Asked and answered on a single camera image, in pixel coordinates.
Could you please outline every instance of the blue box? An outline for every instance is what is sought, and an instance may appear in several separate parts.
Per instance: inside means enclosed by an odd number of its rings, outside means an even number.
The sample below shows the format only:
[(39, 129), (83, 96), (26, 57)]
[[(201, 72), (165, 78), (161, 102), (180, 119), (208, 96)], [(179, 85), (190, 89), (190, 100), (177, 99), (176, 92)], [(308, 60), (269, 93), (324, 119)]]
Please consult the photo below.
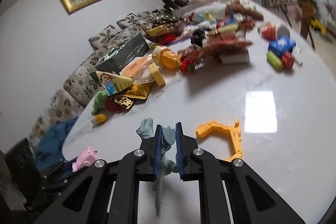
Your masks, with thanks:
[(292, 52), (295, 46), (296, 42), (294, 40), (283, 35), (277, 40), (270, 42), (268, 44), (268, 50), (274, 52), (276, 56), (281, 59), (285, 52)]

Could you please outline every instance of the blue blanket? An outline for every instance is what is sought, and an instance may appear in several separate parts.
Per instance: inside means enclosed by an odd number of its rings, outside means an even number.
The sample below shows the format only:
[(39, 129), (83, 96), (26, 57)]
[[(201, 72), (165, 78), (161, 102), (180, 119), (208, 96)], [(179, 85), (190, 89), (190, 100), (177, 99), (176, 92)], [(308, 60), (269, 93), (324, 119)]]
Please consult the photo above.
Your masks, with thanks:
[(78, 117), (74, 117), (69, 121), (57, 123), (44, 134), (34, 153), (34, 162), (39, 171), (49, 168), (61, 159), (65, 160), (62, 146), (77, 119)]

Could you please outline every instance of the orange curved toy part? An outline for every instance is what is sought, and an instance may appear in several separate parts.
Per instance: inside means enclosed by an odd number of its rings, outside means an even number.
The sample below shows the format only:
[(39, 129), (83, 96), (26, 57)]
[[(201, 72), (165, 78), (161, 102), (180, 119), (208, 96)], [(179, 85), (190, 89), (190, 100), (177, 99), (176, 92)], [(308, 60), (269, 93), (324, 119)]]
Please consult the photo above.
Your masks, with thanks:
[(197, 138), (203, 139), (205, 136), (207, 136), (213, 131), (219, 131), (221, 133), (230, 134), (231, 136), (235, 154), (232, 157), (226, 159), (226, 161), (231, 162), (233, 159), (236, 158), (241, 159), (243, 157), (243, 151), (240, 144), (242, 139), (241, 139), (239, 120), (235, 120), (234, 126), (226, 126), (217, 121), (207, 122), (196, 128), (196, 136)]

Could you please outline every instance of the sofa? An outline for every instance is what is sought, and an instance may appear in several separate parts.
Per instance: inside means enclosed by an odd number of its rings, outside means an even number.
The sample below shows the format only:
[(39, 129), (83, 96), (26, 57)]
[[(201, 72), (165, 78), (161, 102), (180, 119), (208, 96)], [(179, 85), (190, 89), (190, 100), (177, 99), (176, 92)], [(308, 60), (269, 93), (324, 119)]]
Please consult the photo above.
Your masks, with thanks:
[(53, 125), (65, 122), (72, 117), (79, 117), (97, 91), (102, 89), (100, 84), (93, 81), (89, 73), (96, 70), (96, 63), (107, 53), (108, 49), (121, 42), (126, 42), (139, 32), (145, 35), (144, 30), (151, 25), (155, 17), (156, 14), (150, 14), (147, 11), (137, 15), (132, 13), (125, 19), (117, 21), (121, 31), (118, 32), (114, 26), (108, 25), (89, 38), (95, 52), (65, 80), (63, 87), (54, 94), (48, 107), (36, 120), (28, 137), (33, 149), (38, 146), (45, 132)]

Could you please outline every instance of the silver screw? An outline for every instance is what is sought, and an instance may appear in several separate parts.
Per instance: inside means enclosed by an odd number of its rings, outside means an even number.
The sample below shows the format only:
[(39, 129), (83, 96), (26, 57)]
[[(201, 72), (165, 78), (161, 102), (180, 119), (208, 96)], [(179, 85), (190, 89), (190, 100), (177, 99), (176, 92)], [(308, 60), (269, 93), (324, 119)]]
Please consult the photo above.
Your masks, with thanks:
[(241, 167), (241, 166), (243, 166), (244, 162), (241, 159), (235, 159), (233, 161), (233, 164), (237, 167)]
[(138, 149), (138, 150), (135, 150), (134, 151), (134, 155), (137, 156), (137, 157), (141, 157), (145, 154), (145, 151), (141, 150), (141, 149)]
[(201, 148), (196, 148), (196, 149), (194, 149), (193, 152), (197, 156), (203, 155), (203, 153), (204, 153), (203, 149), (201, 149)]
[(94, 165), (95, 165), (95, 167), (100, 168), (100, 167), (103, 167), (105, 165), (105, 162), (103, 160), (96, 160)]

